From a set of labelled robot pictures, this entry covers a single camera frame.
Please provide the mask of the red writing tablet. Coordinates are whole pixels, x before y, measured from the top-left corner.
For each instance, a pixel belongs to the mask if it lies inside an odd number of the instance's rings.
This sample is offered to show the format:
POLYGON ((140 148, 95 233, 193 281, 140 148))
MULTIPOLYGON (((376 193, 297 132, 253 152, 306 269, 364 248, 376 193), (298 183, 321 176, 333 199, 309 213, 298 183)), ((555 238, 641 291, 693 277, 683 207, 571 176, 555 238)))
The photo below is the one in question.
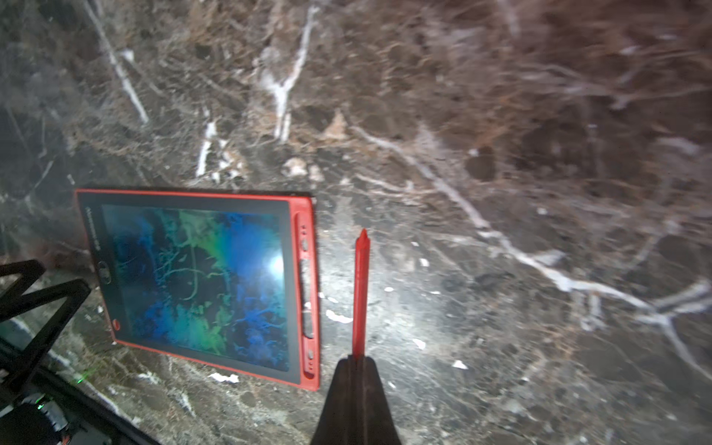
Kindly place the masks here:
POLYGON ((319 388, 310 198, 84 188, 75 199, 116 342, 319 388))

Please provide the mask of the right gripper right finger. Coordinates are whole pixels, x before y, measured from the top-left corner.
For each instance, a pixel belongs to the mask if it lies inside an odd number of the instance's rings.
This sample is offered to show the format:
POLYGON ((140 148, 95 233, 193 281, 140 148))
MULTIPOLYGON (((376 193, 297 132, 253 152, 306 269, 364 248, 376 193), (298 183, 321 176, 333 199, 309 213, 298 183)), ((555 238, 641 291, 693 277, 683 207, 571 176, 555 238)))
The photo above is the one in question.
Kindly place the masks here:
POLYGON ((401 444, 375 361, 358 358, 355 377, 356 443, 401 444))

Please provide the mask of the red stylus pen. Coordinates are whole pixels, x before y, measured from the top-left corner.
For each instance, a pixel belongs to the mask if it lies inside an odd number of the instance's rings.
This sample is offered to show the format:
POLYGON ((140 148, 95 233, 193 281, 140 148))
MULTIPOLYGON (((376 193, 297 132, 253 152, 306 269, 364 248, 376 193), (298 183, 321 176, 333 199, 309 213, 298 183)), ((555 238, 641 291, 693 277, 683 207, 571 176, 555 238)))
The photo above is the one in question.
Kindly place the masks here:
POLYGON ((370 238, 363 229, 355 242, 354 308, 352 330, 352 356, 365 355, 368 276, 370 270, 370 238))

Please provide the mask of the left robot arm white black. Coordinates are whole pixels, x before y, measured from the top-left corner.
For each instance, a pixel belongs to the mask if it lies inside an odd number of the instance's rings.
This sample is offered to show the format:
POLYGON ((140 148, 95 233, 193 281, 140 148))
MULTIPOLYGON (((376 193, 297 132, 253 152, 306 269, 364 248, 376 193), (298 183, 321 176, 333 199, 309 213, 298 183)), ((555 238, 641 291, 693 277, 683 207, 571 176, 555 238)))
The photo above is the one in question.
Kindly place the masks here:
POLYGON ((43 363, 90 294, 81 279, 30 291, 46 269, 35 260, 3 264, 16 280, 1 292, 1 321, 60 300, 62 305, 23 348, 1 340, 3 444, 155 444, 123 416, 46 369, 43 363))

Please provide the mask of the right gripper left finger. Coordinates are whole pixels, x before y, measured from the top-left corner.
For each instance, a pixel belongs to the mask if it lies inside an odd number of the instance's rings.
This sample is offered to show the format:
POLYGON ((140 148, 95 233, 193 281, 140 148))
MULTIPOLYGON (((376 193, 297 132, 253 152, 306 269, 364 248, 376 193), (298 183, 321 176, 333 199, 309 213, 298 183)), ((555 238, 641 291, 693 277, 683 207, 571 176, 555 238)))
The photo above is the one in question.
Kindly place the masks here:
POLYGON ((311 444, 345 445, 357 442, 355 432, 355 361, 352 356, 337 364, 311 444))

